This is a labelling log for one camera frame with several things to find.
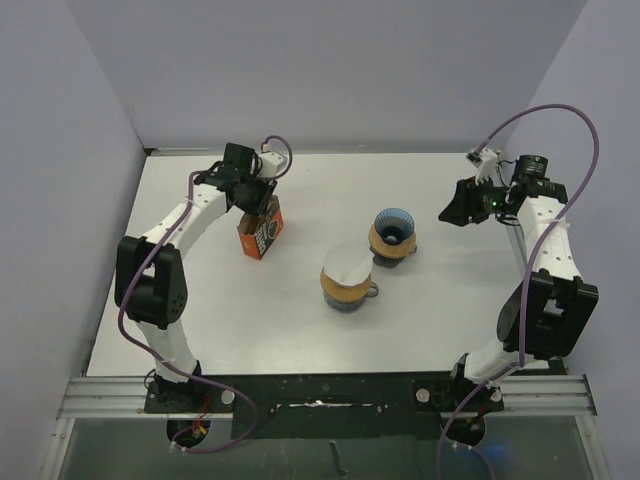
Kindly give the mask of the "white paper coffee filter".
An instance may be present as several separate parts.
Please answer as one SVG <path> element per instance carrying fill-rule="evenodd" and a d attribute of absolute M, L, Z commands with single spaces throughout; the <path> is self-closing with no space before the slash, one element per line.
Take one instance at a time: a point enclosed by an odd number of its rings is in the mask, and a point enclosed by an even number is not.
<path fill-rule="evenodd" d="M 371 274 L 373 253 L 355 244 L 337 244 L 327 251 L 324 274 L 342 287 L 363 284 Z"/>

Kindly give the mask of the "blue plastic dripper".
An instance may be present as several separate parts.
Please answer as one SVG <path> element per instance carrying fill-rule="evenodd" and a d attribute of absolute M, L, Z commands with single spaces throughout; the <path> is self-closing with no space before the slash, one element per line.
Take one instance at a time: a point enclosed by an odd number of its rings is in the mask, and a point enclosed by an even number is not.
<path fill-rule="evenodd" d="M 379 212 L 373 223 L 376 234 L 391 246 L 397 246 L 408 240 L 414 233 L 413 217 L 400 208 L 386 208 Z"/>

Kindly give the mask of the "grey glass carafe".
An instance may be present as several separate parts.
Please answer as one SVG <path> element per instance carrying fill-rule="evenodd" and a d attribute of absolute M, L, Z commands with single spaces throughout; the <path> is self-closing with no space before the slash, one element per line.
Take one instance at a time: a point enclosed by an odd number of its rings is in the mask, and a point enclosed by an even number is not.
<path fill-rule="evenodd" d="M 374 298 L 378 294 L 379 294 L 379 286 L 375 282 L 372 282 L 368 288 L 367 293 L 363 297 L 355 301 L 337 300 L 331 297 L 330 295 L 328 295 L 326 292 L 323 293 L 323 298 L 325 303 L 332 309 L 340 313 L 353 313 L 357 311 L 364 304 L 366 299 Z"/>

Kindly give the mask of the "orange coffee filter box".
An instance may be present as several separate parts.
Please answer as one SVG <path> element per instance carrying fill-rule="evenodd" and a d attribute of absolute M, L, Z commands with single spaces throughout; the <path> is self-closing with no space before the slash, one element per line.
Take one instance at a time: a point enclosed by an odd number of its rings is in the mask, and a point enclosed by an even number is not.
<path fill-rule="evenodd" d="M 279 198 L 273 195 L 266 211 L 260 216 L 245 213 L 237 232 L 243 253 L 256 260 L 261 260 L 280 235 L 284 227 Z"/>

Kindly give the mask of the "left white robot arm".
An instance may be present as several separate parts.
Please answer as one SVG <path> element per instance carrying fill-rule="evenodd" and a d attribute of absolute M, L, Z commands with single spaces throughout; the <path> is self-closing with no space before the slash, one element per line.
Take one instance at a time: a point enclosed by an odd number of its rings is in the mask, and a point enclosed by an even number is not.
<path fill-rule="evenodd" d="M 182 315 L 188 301 L 183 261 L 206 230 L 231 209 L 259 217 L 273 199 L 278 180 L 293 163 L 267 137 L 259 149 L 229 143 L 221 159 L 188 176 L 186 196 L 139 237 L 117 247 L 114 300 L 120 334 L 155 363 L 160 392 L 180 410 L 200 405 L 204 379 L 191 352 Z"/>

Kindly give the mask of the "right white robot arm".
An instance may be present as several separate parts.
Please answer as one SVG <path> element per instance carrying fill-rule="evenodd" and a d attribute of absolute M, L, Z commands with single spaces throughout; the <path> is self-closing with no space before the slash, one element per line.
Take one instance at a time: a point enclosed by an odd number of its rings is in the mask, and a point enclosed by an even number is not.
<path fill-rule="evenodd" d="M 501 179 L 497 152 L 471 152 L 467 159 L 476 173 L 457 182 L 440 221 L 458 227 L 490 217 L 513 221 L 522 233 L 526 265 L 500 310 L 495 338 L 461 357 L 456 377 L 445 384 L 446 399 L 459 409 L 478 401 L 480 384 L 494 388 L 534 361 L 568 356 L 599 300 L 597 287 L 575 264 L 563 212 L 569 197 L 564 185 L 547 177 L 547 158 L 517 158 L 509 182 Z"/>

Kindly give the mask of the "grey plastic dripper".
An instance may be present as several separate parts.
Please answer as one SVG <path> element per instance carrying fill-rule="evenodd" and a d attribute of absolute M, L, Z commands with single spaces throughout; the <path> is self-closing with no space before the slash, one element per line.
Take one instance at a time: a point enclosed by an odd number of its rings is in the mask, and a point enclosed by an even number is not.
<path fill-rule="evenodd" d="M 396 268 L 400 263 L 402 263 L 408 256 L 413 255 L 417 252 L 418 246 L 415 245 L 412 250 L 404 257 L 391 258 L 382 256 L 379 252 L 377 252 L 373 247 L 370 248 L 370 251 L 373 254 L 373 263 L 379 267 L 393 269 Z"/>

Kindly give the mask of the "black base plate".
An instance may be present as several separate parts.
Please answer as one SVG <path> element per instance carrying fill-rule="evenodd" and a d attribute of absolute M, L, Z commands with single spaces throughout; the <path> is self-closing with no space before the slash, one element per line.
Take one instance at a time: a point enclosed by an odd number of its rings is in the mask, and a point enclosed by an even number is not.
<path fill-rule="evenodd" d="M 439 437 L 444 416 L 461 411 L 451 432 L 482 429 L 504 408 L 496 388 L 447 371 L 210 376 L 178 391 L 152 381 L 144 410 L 172 418 L 206 413 L 232 419 L 233 438 L 342 440 Z"/>

